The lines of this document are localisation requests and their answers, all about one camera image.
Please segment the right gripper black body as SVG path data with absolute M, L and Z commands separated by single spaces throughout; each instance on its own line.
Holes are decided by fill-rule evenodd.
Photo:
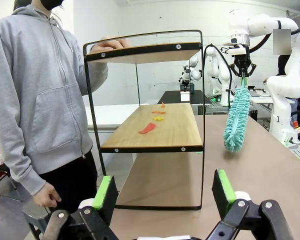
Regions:
M 234 64 L 239 69 L 247 70 L 251 65 L 250 52 L 247 51 L 244 54 L 237 54 L 234 56 Z

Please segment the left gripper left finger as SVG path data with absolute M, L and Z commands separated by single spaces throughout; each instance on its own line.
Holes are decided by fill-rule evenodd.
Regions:
M 113 176 L 104 176 L 92 204 L 70 214 L 55 210 L 49 219 L 43 240 L 117 240 L 110 224 L 118 198 Z

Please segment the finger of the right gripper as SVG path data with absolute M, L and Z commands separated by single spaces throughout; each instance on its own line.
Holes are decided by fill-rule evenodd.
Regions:
M 244 86 L 247 87 L 248 86 L 248 79 L 249 77 L 254 73 L 255 69 L 256 69 L 257 65 L 254 63 L 251 63 L 249 66 L 247 66 L 244 71 L 243 71 L 243 82 L 244 82 Z
M 241 87 L 243 78 L 244 78 L 244 63 L 243 62 L 237 62 L 232 63 L 229 65 L 232 72 L 239 78 L 237 86 Z

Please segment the person's right hand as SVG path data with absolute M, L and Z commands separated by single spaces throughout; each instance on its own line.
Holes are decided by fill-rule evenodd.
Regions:
M 48 182 L 32 197 L 38 206 L 48 208 L 56 208 L 57 203 L 62 200 L 56 189 Z

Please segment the person's left hand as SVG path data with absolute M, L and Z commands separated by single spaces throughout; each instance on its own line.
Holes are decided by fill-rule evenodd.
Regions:
M 126 38 L 121 38 L 121 39 L 107 40 L 101 43 L 97 43 L 95 46 L 101 50 L 114 50 L 114 49 L 129 48 L 132 46 L 132 44 Z

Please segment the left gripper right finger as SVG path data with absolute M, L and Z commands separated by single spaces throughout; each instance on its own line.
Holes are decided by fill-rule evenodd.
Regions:
M 250 231 L 256 240 L 294 238 L 277 201 L 267 199 L 255 204 L 248 193 L 233 190 L 225 170 L 214 171 L 211 190 L 220 221 L 208 240 L 234 240 L 240 231 Z

